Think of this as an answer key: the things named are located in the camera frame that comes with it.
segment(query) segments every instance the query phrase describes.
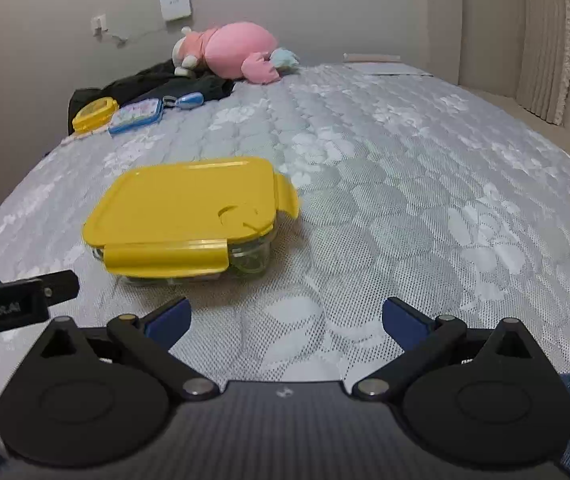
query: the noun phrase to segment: beige curtain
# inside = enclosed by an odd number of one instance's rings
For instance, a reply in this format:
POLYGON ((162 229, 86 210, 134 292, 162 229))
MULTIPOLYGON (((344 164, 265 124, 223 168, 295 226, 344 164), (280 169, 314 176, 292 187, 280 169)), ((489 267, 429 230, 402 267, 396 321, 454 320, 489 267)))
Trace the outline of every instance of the beige curtain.
POLYGON ((570 0, 525 0, 525 41, 516 102, 562 124, 570 82, 570 0))

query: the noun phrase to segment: yellow container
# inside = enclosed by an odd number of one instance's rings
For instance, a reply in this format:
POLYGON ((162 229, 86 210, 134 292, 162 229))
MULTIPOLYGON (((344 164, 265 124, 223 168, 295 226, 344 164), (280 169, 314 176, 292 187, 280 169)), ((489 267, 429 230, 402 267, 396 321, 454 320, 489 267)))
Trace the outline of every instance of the yellow container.
POLYGON ((296 218, 289 180, 257 157, 185 162, 124 173, 83 227, 108 272, 134 278, 211 276, 267 266, 276 212, 296 218))
POLYGON ((110 122, 119 104, 111 97, 101 97, 82 107, 72 120, 75 134, 85 134, 110 122))

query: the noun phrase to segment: metal bolt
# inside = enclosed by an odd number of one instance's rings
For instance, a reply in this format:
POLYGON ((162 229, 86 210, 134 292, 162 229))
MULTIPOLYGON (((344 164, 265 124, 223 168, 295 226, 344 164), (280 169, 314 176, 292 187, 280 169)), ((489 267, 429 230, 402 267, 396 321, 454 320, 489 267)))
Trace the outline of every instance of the metal bolt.
POLYGON ((387 384, 382 379, 363 379, 359 383, 359 390, 366 396, 376 397, 384 394, 389 389, 387 384))
POLYGON ((183 389, 190 395, 202 396, 214 389, 214 383, 205 377, 195 377, 185 381, 183 389))

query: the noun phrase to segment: mattress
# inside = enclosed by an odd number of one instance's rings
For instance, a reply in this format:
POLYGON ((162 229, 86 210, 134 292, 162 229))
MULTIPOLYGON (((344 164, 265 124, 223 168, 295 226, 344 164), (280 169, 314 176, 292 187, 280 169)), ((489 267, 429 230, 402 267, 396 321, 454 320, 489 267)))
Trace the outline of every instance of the mattress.
MULTIPOLYGON (((398 356, 381 306, 399 296, 471 327, 521 318, 570 371, 570 156, 437 78, 318 66, 158 124, 59 146, 0 207, 0 279, 73 269, 54 306, 79 326, 143 316, 174 296, 193 308, 172 354, 232 379, 342 379, 398 356), (129 168, 217 156, 267 158, 298 189, 267 273, 250 281, 137 288, 105 272, 81 226, 129 168)), ((0 393, 44 325, 0 334, 0 393)))

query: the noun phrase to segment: plush toy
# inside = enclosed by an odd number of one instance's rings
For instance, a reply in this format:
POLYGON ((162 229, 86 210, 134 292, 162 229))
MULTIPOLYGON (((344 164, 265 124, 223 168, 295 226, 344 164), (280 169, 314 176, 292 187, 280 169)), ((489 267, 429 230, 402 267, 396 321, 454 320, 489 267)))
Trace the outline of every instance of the plush toy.
POLYGON ((278 81, 282 72, 299 64, 289 50, 277 48, 276 38, 255 23, 230 23, 205 32, 182 28, 185 35, 174 45, 176 75, 192 76, 194 70, 209 68, 225 79, 246 78, 252 83, 278 81))

